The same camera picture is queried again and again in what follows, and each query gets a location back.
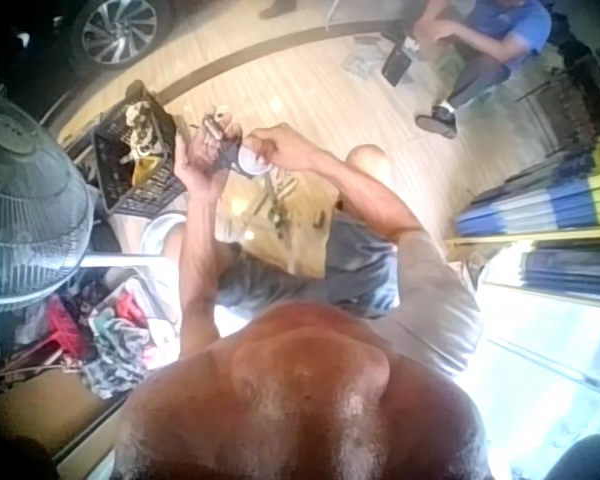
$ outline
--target shoulder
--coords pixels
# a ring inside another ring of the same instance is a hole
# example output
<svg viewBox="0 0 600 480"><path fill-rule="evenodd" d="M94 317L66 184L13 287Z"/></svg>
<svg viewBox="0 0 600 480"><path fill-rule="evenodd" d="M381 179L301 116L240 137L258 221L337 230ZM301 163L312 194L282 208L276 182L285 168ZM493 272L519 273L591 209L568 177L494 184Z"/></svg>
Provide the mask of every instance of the shoulder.
<svg viewBox="0 0 600 480"><path fill-rule="evenodd" d="M539 0L531 0L524 18L533 18L543 24L551 25L551 14Z"/></svg>

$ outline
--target hand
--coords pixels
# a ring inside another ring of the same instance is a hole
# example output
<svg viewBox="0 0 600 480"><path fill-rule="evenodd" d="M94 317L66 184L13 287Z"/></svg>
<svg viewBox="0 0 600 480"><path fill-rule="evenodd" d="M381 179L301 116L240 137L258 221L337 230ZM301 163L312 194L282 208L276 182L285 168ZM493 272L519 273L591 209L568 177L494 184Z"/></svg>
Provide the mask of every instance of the hand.
<svg viewBox="0 0 600 480"><path fill-rule="evenodd" d="M431 25L430 20L418 20L413 26L413 36L418 43L427 43L431 41L429 35L429 26Z"/></svg>
<svg viewBox="0 0 600 480"><path fill-rule="evenodd" d="M240 126L231 123L231 114L216 115L215 108L207 113L215 116L227 138L242 136ZM218 159L221 147L221 142L202 126L196 130L189 142L185 142L180 134L176 135L176 158L173 171L187 188L190 198L215 202L222 195L229 171L222 169L212 175L208 173L211 164Z"/></svg>
<svg viewBox="0 0 600 480"><path fill-rule="evenodd" d="M323 151L286 123L258 128L243 144L267 162L285 170L311 170L316 156Z"/></svg>
<svg viewBox="0 0 600 480"><path fill-rule="evenodd" d="M431 38L438 41L456 34L458 24L450 20L433 20L427 26L427 32Z"/></svg>

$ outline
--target yellow object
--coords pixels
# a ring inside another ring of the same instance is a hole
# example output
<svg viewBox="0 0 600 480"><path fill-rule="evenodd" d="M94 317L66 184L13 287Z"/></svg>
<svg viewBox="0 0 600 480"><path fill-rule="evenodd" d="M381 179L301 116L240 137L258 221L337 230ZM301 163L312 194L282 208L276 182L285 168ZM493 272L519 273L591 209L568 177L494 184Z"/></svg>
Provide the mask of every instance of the yellow object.
<svg viewBox="0 0 600 480"><path fill-rule="evenodd" d="M136 161L136 166L133 169L133 177L131 178L131 185L136 186L144 182L154 168L160 163L160 157L149 156L142 157Z"/></svg>
<svg viewBox="0 0 600 480"><path fill-rule="evenodd" d="M600 227L573 228L549 232L510 233L485 237L457 237L448 239L447 244L471 245L476 243L510 243L520 240L541 242L548 240L582 240L589 238L600 238Z"/></svg>

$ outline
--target electric fan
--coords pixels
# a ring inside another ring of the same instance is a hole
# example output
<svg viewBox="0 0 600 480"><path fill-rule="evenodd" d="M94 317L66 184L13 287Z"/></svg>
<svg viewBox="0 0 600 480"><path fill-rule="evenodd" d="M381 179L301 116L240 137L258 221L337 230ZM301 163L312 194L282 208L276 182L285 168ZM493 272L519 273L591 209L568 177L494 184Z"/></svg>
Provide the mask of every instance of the electric fan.
<svg viewBox="0 0 600 480"><path fill-rule="evenodd" d="M139 266L150 255L85 255L93 222L87 185L60 146L0 97L0 309L44 298L79 267Z"/></svg>

